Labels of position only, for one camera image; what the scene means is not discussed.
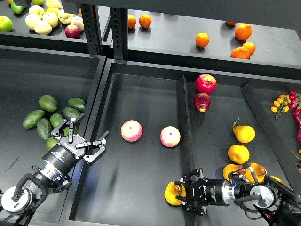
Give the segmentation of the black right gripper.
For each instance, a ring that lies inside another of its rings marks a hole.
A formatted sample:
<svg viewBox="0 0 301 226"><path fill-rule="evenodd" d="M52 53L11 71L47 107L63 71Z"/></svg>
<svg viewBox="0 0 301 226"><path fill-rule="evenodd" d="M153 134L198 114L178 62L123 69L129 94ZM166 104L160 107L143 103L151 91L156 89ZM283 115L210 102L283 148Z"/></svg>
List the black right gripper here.
<svg viewBox="0 0 301 226"><path fill-rule="evenodd" d="M174 185L192 186L193 198L177 196L176 199L182 202L183 210L198 216L207 213L206 206L229 206L230 183L225 179L203 178L203 169L198 168L185 173Z"/></svg>

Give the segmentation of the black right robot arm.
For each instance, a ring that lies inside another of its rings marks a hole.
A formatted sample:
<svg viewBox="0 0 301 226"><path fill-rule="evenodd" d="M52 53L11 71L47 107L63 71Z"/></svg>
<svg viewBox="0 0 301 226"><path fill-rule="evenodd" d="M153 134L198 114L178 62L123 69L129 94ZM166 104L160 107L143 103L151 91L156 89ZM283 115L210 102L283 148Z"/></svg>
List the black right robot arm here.
<svg viewBox="0 0 301 226"><path fill-rule="evenodd" d="M271 176L260 182L249 163L231 170L227 179L206 178L199 168L171 184L175 186L172 197L195 215L205 215L209 205L233 202L245 214L259 213L270 226L301 224L301 197Z"/></svg>

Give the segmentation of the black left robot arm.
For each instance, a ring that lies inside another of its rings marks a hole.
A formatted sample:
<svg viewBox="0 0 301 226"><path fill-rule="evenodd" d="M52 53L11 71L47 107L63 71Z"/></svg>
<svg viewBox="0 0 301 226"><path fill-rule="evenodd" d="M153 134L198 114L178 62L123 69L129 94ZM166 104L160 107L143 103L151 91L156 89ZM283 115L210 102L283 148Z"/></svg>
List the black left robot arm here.
<svg viewBox="0 0 301 226"><path fill-rule="evenodd" d="M8 214L2 226L27 226L37 208L46 198L68 190L72 185L69 172L80 160L88 165L97 162L106 151L108 131L96 141L86 141L75 134L75 127L84 119L84 114L70 120L62 119L51 131L57 141L55 146L43 156L45 166L32 166L33 174L25 174L15 187L0 194L0 210Z"/></svg>

